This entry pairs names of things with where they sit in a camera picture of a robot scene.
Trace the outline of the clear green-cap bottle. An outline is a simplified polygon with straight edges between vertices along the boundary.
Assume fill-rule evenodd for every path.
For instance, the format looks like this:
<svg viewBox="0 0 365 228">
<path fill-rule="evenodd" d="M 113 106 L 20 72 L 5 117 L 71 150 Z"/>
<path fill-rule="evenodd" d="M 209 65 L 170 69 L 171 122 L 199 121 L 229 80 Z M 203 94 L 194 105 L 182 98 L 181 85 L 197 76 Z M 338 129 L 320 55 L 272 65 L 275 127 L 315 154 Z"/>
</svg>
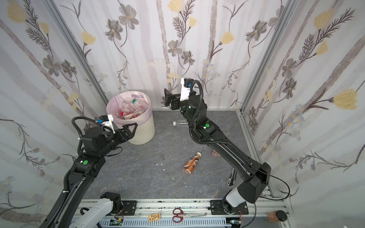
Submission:
<svg viewBox="0 0 365 228">
<path fill-rule="evenodd" d="M 149 104 L 147 104 L 143 99 L 132 98 L 132 104 L 142 113 L 144 113 L 149 107 Z"/>
</svg>

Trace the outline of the yellow red label bottle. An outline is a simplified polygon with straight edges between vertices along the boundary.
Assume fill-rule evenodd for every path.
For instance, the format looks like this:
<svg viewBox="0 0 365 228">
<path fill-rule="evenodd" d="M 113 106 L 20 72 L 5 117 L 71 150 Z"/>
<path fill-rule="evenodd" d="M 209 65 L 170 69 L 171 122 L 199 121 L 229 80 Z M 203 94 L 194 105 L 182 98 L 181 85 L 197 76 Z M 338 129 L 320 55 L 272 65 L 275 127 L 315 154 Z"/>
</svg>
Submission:
<svg viewBox="0 0 365 228">
<path fill-rule="evenodd" d="M 130 120 L 130 119 L 134 119 L 137 118 L 139 116 L 141 116 L 143 114 L 143 112 L 136 110 L 133 113 L 125 113 L 125 112 L 121 112 L 121 118 L 123 120 Z"/>
</svg>

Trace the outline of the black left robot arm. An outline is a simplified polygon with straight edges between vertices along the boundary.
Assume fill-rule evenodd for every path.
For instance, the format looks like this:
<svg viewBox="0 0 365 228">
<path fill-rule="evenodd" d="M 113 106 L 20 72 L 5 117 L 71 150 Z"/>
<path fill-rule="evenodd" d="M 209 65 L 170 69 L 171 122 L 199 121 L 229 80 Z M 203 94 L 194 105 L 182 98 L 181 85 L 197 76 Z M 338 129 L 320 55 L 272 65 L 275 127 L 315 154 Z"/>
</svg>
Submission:
<svg viewBox="0 0 365 228">
<path fill-rule="evenodd" d="M 78 119 L 75 117 L 71 120 L 79 134 L 78 157 L 65 174 L 62 193 L 42 222 L 42 228 L 66 228 L 71 224 L 85 192 L 98 176 L 106 157 L 121 144 L 131 140 L 138 127 L 137 123 L 130 123 L 112 130 L 109 126 L 97 123 L 96 127 L 82 133 L 75 122 Z"/>
</svg>

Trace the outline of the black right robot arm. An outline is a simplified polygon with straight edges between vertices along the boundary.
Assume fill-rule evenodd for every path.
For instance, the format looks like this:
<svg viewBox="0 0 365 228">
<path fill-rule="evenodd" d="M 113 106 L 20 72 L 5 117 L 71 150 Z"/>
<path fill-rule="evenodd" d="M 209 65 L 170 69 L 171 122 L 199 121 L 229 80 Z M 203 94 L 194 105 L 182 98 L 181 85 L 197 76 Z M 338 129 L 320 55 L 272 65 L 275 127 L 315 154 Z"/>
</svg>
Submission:
<svg viewBox="0 0 365 228">
<path fill-rule="evenodd" d="M 230 190 L 221 200 L 221 208 L 227 214 L 233 214 L 244 202 L 254 204 L 270 182 L 271 167 L 259 163 L 240 150 L 224 132 L 206 116 L 201 107 L 197 119 L 193 115 L 199 104 L 199 96 L 193 92 L 187 100 L 181 101 L 180 94 L 164 90 L 164 104 L 172 110 L 179 110 L 189 127 L 189 135 L 198 144 L 207 145 L 224 158 L 241 177 L 243 182 Z"/>
</svg>

